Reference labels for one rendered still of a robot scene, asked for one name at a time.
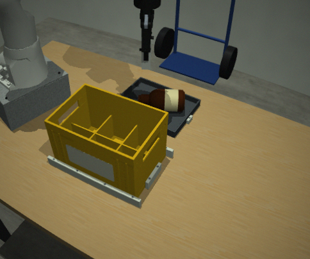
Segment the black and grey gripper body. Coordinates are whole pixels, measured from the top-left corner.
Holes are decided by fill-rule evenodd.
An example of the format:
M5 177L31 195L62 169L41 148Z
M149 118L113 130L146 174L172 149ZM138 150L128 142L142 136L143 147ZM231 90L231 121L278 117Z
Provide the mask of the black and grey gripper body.
M148 15L148 22L150 22L152 10L159 8L160 5L161 0L134 0L134 6L143 10L143 22L145 21L145 15Z

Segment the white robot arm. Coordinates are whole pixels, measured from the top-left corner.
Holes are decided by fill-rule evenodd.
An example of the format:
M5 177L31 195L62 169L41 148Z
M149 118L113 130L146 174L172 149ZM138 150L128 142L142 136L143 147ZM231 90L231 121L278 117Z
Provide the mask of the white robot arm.
M9 91L39 85L47 78L48 63L34 16L22 9L20 0L0 0L0 28L4 39L0 83Z

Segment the yellow plastic crate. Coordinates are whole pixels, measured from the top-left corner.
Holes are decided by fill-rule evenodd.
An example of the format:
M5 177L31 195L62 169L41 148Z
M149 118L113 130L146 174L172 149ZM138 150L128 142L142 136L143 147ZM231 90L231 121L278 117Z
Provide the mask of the yellow plastic crate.
M166 157L168 112L86 83L44 123L57 160L137 198Z

